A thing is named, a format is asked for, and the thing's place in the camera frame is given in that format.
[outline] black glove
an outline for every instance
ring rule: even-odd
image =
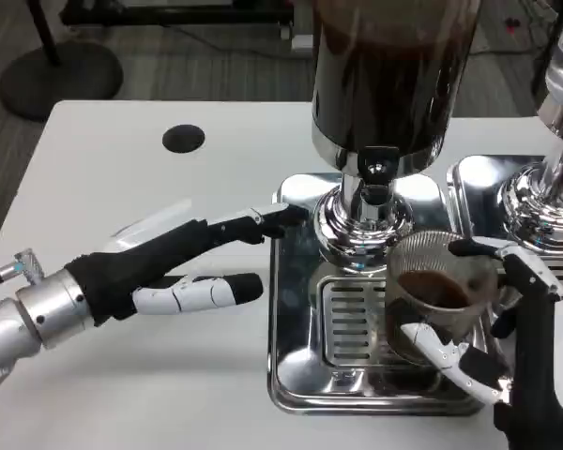
[[[468,242],[456,241],[449,250],[471,255]],[[476,246],[478,254],[491,253]],[[507,255],[502,262],[504,280],[522,298],[503,312],[492,330],[497,338],[517,330],[510,405],[495,404],[495,426],[505,433],[511,450],[563,450],[563,408],[554,378],[555,302],[561,298],[517,256]]]

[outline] robotic arm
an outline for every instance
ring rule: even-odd
[[[515,370],[466,342],[453,342],[406,302],[395,302],[401,329],[443,374],[479,401],[494,405],[495,426],[512,450],[563,449],[563,286],[537,255],[514,242],[473,237],[455,241],[457,256],[498,259],[505,281],[521,295],[493,325],[496,338],[517,331]]]
[[[48,277],[30,250],[0,268],[0,283],[19,274],[31,283],[17,291],[16,299],[0,302],[0,383],[19,358],[35,355],[41,346],[50,349],[111,317],[180,314],[259,298],[263,284],[256,274],[166,274],[230,242],[256,245],[265,237],[281,238],[285,227],[300,225],[308,217],[306,210],[284,203],[181,225],[177,212],[168,210],[132,224],[114,237],[106,252],[83,255]]]

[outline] stainless steel tray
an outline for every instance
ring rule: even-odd
[[[338,174],[287,179],[276,201],[310,211],[340,183]],[[436,183],[414,175],[397,180],[416,229],[450,230]],[[320,255],[309,222],[275,241],[271,251],[268,390],[291,413],[468,415],[480,404],[428,368],[412,366],[388,347],[384,330],[384,272],[341,272]],[[495,341],[482,322],[470,339],[489,353]]]

